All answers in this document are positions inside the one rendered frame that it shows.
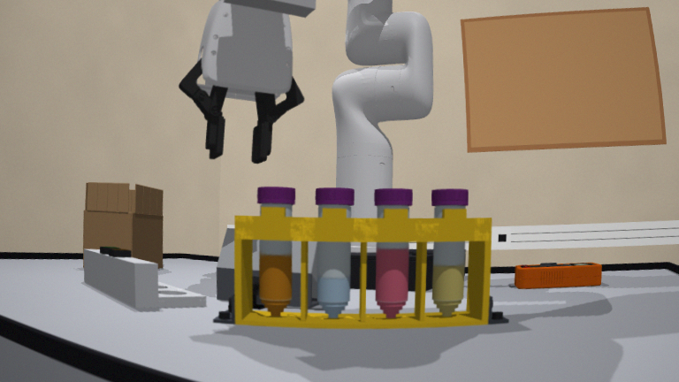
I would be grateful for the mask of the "brown cardboard box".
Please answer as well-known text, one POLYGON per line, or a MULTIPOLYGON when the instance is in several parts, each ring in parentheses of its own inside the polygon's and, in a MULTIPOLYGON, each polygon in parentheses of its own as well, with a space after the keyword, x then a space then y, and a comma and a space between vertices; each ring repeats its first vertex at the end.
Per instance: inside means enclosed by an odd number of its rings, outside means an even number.
POLYGON ((163 194, 138 184, 134 190, 129 183, 86 183, 83 268, 84 249, 100 247, 129 249, 163 268, 163 194))

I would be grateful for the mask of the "black table edge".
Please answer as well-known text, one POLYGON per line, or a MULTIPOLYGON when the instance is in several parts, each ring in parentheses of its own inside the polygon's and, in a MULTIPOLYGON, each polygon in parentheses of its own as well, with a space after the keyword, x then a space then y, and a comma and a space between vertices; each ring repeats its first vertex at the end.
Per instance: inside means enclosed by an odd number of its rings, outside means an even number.
MULTIPOLYGON (((168 253, 163 254, 163 258, 218 262, 219 256, 168 253)), ((83 259, 83 253, 0 252, 0 259, 83 259)), ((679 274, 679 265, 670 262, 602 264, 602 271, 657 269, 668 269, 679 274)), ((197 382, 84 347, 2 315, 0 336, 110 382, 197 382)))

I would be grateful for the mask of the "grey button housing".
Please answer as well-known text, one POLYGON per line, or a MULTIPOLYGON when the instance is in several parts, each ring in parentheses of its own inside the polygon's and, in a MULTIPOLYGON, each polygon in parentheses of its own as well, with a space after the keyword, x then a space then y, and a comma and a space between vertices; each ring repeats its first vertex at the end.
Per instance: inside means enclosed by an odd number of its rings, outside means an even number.
MULTIPOLYGON (((264 309, 259 299, 259 241, 253 240, 253 309, 264 309)), ((292 300, 287 306, 301 307, 301 241, 292 243, 292 300)), ((217 262, 217 300, 229 301, 233 295, 234 228, 227 228, 217 262)), ((317 241, 309 241, 308 308, 317 305, 317 241)))

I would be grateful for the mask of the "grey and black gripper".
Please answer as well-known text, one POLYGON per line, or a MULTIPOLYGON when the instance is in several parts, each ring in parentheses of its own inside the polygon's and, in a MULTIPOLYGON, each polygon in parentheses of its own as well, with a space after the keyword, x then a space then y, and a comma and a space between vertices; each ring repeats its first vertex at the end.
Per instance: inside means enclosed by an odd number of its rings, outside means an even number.
POLYGON ((289 15, 217 1, 206 20, 197 63, 179 89, 207 120, 205 148, 210 149, 210 159, 223 155, 225 98, 256 102, 251 162, 266 161, 272 124, 304 102, 293 77, 289 15), (197 83, 201 75, 205 85, 197 83), (286 100, 276 106, 276 99, 285 93, 286 100))

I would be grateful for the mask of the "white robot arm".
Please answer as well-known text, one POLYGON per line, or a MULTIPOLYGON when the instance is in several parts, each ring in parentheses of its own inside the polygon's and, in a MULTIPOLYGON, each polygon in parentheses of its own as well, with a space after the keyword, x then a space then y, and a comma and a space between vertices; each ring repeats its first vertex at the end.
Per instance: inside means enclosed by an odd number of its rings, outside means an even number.
MULTIPOLYGON (((303 18, 316 9, 316 0, 224 3, 303 18)), ((378 123, 425 118, 431 112, 431 29, 418 12, 393 12, 393 0, 347 0, 345 47, 356 65, 389 65, 348 70, 332 84, 336 187, 355 190, 351 218, 377 218, 375 189, 393 188, 393 148, 378 123)))

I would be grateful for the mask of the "purple screw cap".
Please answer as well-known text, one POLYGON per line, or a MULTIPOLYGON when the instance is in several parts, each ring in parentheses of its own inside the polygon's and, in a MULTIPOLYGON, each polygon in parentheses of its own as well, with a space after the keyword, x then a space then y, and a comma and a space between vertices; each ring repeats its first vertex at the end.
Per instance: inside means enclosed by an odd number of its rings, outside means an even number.
POLYGON ((343 187, 316 188, 316 205, 318 204, 343 204, 354 205, 355 190, 343 187))
POLYGON ((293 187, 258 187, 257 203, 295 204, 295 188, 293 187))
POLYGON ((413 190, 406 188, 380 188, 374 192, 374 206, 413 204, 413 190))
POLYGON ((431 206, 469 205, 468 189, 434 189, 431 191, 431 206))

